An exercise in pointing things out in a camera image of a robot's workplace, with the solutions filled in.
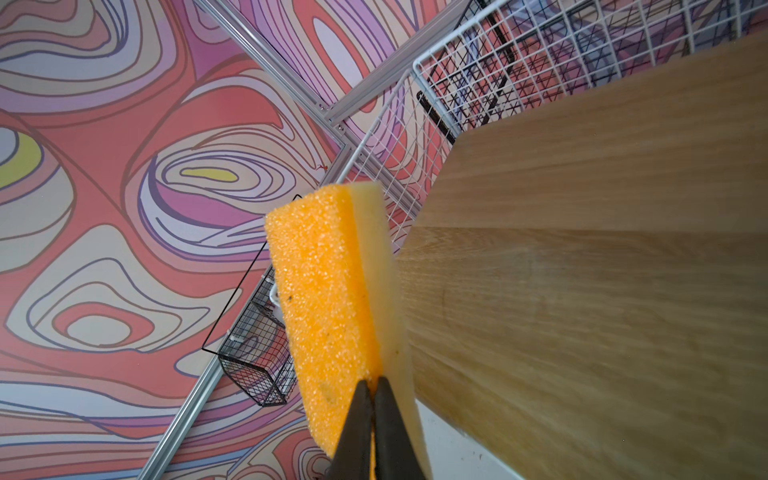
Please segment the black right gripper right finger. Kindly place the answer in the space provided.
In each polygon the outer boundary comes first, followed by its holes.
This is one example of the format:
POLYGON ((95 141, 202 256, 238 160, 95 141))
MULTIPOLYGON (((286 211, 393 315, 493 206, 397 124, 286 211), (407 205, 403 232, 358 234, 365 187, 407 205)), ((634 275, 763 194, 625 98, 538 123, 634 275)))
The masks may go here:
POLYGON ((425 480, 394 391, 385 377, 378 379, 374 407, 374 445, 379 480, 425 480))

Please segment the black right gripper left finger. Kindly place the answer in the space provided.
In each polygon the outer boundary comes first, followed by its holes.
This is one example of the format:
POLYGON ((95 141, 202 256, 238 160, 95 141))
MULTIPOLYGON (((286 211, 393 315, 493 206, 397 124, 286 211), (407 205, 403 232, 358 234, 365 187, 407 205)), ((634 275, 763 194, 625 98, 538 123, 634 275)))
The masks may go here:
POLYGON ((344 427, 332 457, 328 480, 367 480, 371 473, 371 441, 374 405, 366 380, 360 380, 347 412, 344 427))

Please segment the orange sponge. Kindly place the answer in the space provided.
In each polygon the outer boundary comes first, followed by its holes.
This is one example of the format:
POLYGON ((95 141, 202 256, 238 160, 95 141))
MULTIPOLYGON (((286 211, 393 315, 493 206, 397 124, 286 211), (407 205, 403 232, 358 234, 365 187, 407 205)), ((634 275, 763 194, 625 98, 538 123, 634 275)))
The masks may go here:
POLYGON ((430 478, 381 186, 325 186, 269 213, 265 228, 313 439, 334 457, 355 388, 385 378, 430 478))

